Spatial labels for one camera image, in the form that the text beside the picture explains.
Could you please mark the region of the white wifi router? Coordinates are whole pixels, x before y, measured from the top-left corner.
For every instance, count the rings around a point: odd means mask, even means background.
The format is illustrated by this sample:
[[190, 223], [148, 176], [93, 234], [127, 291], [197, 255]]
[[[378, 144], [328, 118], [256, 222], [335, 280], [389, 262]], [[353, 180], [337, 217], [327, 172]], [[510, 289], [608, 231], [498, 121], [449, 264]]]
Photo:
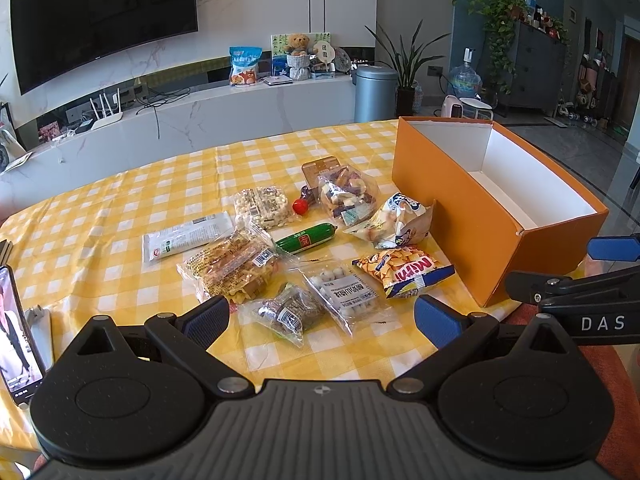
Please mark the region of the white wifi router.
[[102, 92], [97, 98], [91, 98], [89, 102], [94, 117], [96, 118], [91, 126], [92, 130], [113, 125], [115, 122], [119, 122], [122, 116], [124, 116], [119, 88], [117, 88], [116, 92], [111, 96]]

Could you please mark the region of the green sausage stick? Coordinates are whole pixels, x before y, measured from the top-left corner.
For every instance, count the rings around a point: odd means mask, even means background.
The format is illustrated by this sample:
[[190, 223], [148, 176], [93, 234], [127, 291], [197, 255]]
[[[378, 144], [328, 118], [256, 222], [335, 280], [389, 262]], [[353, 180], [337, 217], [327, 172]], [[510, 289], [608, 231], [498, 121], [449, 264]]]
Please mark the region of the green sausage stick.
[[296, 255], [329, 242], [336, 231], [337, 226], [324, 222], [283, 237], [276, 241], [276, 246], [288, 254]]

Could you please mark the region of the blue snack bag on counter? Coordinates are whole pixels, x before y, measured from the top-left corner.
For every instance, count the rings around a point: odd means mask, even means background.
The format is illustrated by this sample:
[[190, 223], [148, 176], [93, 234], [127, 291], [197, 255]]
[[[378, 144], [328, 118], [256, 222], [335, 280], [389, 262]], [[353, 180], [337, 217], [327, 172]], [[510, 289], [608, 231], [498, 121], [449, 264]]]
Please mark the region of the blue snack bag on counter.
[[262, 57], [262, 48], [253, 46], [235, 46], [229, 49], [231, 72], [229, 82], [232, 86], [256, 84], [258, 65]]

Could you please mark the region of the orange cardboard box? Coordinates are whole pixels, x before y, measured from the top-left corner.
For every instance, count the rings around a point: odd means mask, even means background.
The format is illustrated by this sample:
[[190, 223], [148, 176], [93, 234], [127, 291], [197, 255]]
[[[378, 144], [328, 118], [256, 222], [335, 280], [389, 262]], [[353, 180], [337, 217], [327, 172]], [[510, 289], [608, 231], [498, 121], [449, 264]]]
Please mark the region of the orange cardboard box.
[[565, 275], [608, 208], [553, 159], [498, 122], [400, 118], [392, 180], [435, 207], [431, 234], [481, 307], [512, 271]]

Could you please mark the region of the orange Mimi snack bag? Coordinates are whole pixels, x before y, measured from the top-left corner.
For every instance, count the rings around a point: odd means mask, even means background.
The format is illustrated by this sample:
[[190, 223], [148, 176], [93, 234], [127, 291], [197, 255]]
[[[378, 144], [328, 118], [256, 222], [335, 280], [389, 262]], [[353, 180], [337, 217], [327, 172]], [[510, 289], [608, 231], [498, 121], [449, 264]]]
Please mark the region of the orange Mimi snack bag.
[[384, 249], [352, 260], [381, 283], [387, 299], [411, 297], [454, 275], [454, 266], [442, 263], [416, 246]]

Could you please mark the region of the mixed snack clear bag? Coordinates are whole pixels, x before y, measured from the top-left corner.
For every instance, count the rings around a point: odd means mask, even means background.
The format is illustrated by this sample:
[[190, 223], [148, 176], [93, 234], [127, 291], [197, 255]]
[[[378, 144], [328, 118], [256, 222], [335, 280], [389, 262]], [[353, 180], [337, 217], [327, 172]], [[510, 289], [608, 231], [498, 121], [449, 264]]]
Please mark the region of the mixed snack clear bag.
[[378, 185], [365, 172], [343, 165], [318, 175], [320, 203], [334, 220], [354, 226], [378, 209]]

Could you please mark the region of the white small stool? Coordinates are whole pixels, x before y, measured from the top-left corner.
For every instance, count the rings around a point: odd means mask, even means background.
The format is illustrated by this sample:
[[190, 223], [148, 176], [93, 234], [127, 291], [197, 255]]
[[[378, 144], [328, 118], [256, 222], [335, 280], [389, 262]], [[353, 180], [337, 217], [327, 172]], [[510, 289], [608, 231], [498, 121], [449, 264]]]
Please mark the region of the white small stool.
[[462, 96], [459, 101], [462, 105], [462, 114], [464, 117], [481, 120], [494, 119], [494, 109], [482, 100]]

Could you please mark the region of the yellow crisps clear bag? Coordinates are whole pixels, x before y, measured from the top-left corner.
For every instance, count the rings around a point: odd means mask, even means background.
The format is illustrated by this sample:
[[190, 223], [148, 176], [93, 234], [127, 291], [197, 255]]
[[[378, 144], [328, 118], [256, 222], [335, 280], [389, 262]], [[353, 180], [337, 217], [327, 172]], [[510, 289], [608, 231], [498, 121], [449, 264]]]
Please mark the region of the yellow crisps clear bag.
[[239, 228], [179, 263], [177, 271], [201, 302], [223, 296], [237, 306], [267, 289], [279, 257], [265, 231]]

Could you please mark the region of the small red-capped candy bottle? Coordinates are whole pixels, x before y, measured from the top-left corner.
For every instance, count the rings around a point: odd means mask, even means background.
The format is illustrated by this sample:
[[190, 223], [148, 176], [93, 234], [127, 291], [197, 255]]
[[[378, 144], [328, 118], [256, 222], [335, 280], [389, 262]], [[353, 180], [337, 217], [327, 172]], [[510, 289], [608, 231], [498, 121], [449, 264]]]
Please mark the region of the small red-capped candy bottle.
[[299, 216], [304, 216], [314, 206], [316, 202], [316, 196], [314, 196], [314, 190], [308, 185], [304, 185], [300, 189], [299, 198], [296, 198], [292, 203], [293, 211]]

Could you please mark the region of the white blue chips bag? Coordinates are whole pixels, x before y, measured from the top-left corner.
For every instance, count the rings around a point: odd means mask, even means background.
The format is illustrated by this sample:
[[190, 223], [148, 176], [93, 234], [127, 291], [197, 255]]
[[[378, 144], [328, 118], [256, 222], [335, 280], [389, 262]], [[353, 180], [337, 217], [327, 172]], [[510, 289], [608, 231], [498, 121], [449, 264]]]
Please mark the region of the white blue chips bag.
[[423, 205], [395, 193], [376, 213], [345, 232], [372, 244], [375, 249], [395, 249], [420, 244], [431, 229], [435, 203]]

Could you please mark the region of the clear bag white balls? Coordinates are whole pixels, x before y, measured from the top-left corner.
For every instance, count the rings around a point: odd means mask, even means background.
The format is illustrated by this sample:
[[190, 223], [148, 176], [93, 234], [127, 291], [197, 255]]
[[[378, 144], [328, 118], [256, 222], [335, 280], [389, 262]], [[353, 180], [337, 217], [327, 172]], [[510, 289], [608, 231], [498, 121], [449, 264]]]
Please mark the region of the clear bag white balls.
[[344, 332], [354, 336], [357, 330], [393, 319], [392, 308], [376, 284], [353, 266], [336, 261], [304, 262], [298, 272], [311, 293], [320, 300], [331, 318]]

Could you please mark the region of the dark grey cabinet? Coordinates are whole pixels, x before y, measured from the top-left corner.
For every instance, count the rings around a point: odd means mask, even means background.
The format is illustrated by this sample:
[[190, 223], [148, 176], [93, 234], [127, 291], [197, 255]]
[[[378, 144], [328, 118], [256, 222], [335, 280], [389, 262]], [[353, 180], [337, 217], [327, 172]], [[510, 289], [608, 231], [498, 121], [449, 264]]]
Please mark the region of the dark grey cabinet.
[[514, 72], [506, 75], [508, 93], [499, 104], [551, 114], [558, 102], [566, 47], [533, 26], [518, 22], [509, 52]]

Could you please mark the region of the brown snack box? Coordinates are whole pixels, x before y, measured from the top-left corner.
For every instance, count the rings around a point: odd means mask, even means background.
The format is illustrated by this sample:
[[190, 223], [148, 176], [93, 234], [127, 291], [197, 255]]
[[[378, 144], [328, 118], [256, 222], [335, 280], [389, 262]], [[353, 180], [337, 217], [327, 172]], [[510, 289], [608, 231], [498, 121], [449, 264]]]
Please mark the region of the brown snack box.
[[326, 156], [311, 162], [305, 162], [302, 165], [302, 171], [308, 188], [316, 188], [318, 186], [318, 177], [323, 171], [332, 170], [338, 166], [340, 166], [340, 162], [335, 156]]

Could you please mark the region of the clear nut cake pack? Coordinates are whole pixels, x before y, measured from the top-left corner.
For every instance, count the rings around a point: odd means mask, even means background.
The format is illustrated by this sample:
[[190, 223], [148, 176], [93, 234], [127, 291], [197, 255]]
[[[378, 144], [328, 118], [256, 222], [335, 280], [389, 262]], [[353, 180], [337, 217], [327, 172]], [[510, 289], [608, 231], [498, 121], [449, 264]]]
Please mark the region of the clear nut cake pack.
[[244, 188], [234, 196], [235, 221], [244, 226], [254, 224], [268, 231], [288, 222], [288, 198], [276, 186]]

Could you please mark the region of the blue water jug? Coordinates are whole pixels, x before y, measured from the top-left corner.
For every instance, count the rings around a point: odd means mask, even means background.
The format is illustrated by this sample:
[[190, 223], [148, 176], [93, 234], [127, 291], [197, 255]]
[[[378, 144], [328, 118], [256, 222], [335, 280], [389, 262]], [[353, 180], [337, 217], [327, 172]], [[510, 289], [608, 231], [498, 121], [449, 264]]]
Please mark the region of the blue water jug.
[[472, 66], [473, 50], [466, 48], [463, 55], [463, 63], [450, 70], [449, 87], [451, 93], [457, 98], [476, 99], [482, 88], [482, 78]]

